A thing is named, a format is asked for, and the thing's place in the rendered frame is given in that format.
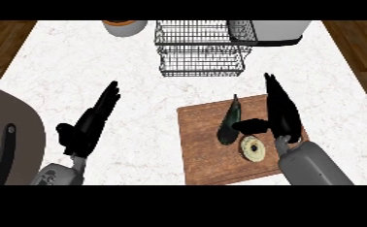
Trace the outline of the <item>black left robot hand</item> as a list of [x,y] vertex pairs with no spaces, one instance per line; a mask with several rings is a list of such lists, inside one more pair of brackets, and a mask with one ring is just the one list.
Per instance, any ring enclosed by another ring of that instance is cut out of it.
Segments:
[[66,147],[66,155],[87,158],[94,152],[119,99],[118,81],[113,81],[95,106],[87,110],[76,124],[58,124],[60,144]]

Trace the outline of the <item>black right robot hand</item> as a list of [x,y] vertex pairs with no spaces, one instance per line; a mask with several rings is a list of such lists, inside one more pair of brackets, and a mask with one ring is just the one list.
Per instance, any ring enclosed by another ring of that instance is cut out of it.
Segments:
[[289,136],[294,144],[301,138],[301,118],[298,106],[277,81],[274,75],[266,73],[267,116],[269,119],[252,118],[233,124],[233,128],[245,135],[271,131],[274,138]]

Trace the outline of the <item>cream cupcake with dark centre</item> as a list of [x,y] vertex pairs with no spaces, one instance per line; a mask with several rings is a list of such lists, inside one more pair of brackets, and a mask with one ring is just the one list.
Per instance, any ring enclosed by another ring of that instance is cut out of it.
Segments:
[[242,152],[252,162],[261,162],[266,158],[266,145],[260,138],[246,136],[242,141]]

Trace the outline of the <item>brown wooden cutting board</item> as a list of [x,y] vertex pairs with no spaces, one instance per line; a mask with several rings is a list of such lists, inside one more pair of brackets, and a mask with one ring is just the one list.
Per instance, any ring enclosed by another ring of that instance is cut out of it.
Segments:
[[255,134],[266,145],[266,158],[257,163],[242,154],[243,134],[229,146],[217,138],[232,103],[227,100],[177,110],[187,184],[230,184],[282,173],[271,131]]

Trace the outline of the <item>dark green eggplant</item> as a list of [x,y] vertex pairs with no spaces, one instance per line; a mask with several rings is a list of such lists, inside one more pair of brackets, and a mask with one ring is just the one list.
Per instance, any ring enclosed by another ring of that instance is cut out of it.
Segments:
[[239,138],[239,131],[233,128],[233,124],[242,121],[242,103],[239,97],[234,97],[230,109],[223,119],[217,138],[224,145],[232,145]]

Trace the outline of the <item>grey-brown round pan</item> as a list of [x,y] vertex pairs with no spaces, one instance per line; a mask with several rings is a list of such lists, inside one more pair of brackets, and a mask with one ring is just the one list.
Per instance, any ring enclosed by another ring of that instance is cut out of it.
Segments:
[[44,122],[33,107],[0,90],[0,141],[8,123],[17,125],[17,151],[5,185],[30,185],[44,160],[47,146]]

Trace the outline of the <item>white appliance with black base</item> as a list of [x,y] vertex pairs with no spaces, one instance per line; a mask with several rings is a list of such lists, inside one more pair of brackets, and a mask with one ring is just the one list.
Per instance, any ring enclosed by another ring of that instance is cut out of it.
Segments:
[[230,40],[252,47],[294,46],[310,23],[310,20],[229,20]]

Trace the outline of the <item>white pot with orange rim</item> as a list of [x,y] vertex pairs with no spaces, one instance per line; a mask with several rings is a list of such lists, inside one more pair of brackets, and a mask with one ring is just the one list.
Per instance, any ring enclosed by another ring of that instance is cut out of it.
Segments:
[[109,32],[116,37],[131,37],[137,35],[146,28],[149,21],[147,20],[104,20],[104,26]]

